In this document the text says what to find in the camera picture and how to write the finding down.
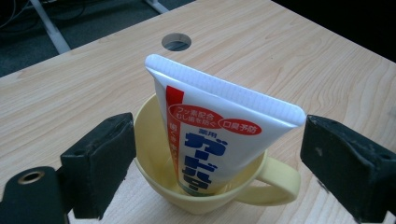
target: circular hole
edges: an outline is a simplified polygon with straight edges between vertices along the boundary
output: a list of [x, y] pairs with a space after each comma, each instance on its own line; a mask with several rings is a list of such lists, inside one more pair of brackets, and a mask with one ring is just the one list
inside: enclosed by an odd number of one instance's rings
[[18, 183], [22, 185], [31, 184], [36, 182], [37, 180], [41, 179], [44, 176], [44, 172], [42, 171], [33, 171], [29, 174], [23, 175], [19, 180]]
[[163, 38], [163, 47], [171, 51], [182, 51], [191, 46], [191, 39], [187, 35], [173, 33]]
[[382, 159], [388, 160], [388, 161], [390, 161], [392, 159], [392, 157], [390, 155], [387, 155], [387, 154], [381, 154], [380, 157], [382, 157]]

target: table leg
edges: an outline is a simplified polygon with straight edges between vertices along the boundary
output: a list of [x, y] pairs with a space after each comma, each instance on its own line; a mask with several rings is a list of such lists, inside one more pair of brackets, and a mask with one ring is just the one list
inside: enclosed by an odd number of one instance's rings
[[67, 45], [61, 32], [59, 32], [55, 24], [52, 23], [40, 2], [38, 0], [30, 0], [30, 2], [35, 8], [37, 14], [40, 16], [41, 20], [44, 22], [47, 34], [49, 35], [49, 38], [51, 39], [55, 48], [58, 50], [58, 53], [62, 54], [69, 51], [70, 47]]
[[166, 7], [164, 7], [158, 0], [145, 0], [151, 7], [157, 10], [160, 14], [163, 14], [169, 11]]

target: wooden tabletop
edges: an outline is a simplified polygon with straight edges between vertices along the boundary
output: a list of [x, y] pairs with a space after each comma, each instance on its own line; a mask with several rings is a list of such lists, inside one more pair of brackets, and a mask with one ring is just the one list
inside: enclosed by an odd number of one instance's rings
[[[191, 47], [165, 49], [171, 33], [188, 35]], [[0, 190], [25, 169], [59, 168], [61, 153], [102, 120], [136, 115], [154, 93], [144, 66], [151, 53], [340, 121], [396, 152], [395, 63], [269, 0], [198, 0], [0, 78]], [[132, 163], [100, 222], [354, 223], [301, 162], [303, 130], [269, 148], [302, 175], [293, 203], [233, 202], [194, 216], [151, 189]], [[394, 221], [388, 213], [385, 223]]]

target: yellow cup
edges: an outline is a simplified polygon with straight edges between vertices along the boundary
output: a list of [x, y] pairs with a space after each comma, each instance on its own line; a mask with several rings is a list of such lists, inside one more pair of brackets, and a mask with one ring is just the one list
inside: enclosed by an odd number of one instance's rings
[[[290, 203], [300, 190], [300, 174], [262, 154], [220, 192], [193, 197], [178, 186], [156, 95], [149, 98], [134, 122], [137, 168], [151, 187], [166, 200], [193, 214], [213, 211], [231, 200], [260, 206]], [[250, 186], [253, 180], [268, 185]]]

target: white toothpaste tube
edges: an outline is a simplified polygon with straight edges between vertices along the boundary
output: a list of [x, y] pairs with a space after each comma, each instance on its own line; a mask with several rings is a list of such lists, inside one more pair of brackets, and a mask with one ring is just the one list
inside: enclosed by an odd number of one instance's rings
[[178, 184], [213, 195], [276, 139], [305, 122], [297, 105], [149, 55]]

